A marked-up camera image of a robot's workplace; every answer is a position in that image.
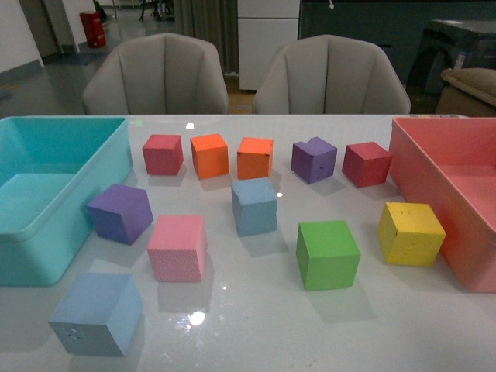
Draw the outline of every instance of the yellow cube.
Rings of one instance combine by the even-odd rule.
[[[432,266],[446,233],[428,204],[387,202],[377,229],[387,264]]]

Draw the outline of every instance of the white table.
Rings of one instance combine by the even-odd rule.
[[[194,129],[186,129],[188,122]],[[92,232],[60,282],[0,288],[0,370],[56,371],[494,371],[496,295],[466,293],[442,257],[433,267],[384,263],[377,224],[385,202],[402,201],[392,181],[355,188],[341,172],[347,144],[388,148],[390,116],[164,116],[129,118],[133,171],[153,215],[204,214],[208,237],[199,284],[157,283],[146,254],[154,224],[126,246]],[[146,174],[141,146],[151,134],[181,134],[176,177]],[[221,133],[231,172],[199,181],[189,138]],[[270,177],[276,232],[239,238],[230,183],[244,136],[274,139]],[[308,185],[290,169],[291,145],[313,136],[338,147],[333,177]],[[354,286],[304,292],[295,257],[298,223],[345,219],[362,252]],[[66,353],[47,324],[85,271],[131,273],[144,311],[122,358]]]

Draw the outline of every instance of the pink plastic bin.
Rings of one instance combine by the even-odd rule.
[[[460,283],[496,292],[496,119],[396,118],[389,150],[406,201],[430,204],[446,230]]]

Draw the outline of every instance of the teal plastic bin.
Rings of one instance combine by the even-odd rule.
[[[131,167],[126,118],[0,120],[0,285],[55,284],[92,230],[87,203]]]

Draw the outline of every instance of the beige armchair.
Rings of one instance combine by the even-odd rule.
[[[282,46],[255,94],[255,114],[408,114],[410,99],[384,51],[321,35]]]
[[[496,70],[448,68],[441,73],[441,78],[449,84],[441,92],[436,114],[496,116]]]
[[[227,114],[229,99],[213,44],[161,33],[116,47],[83,106],[88,115]]]

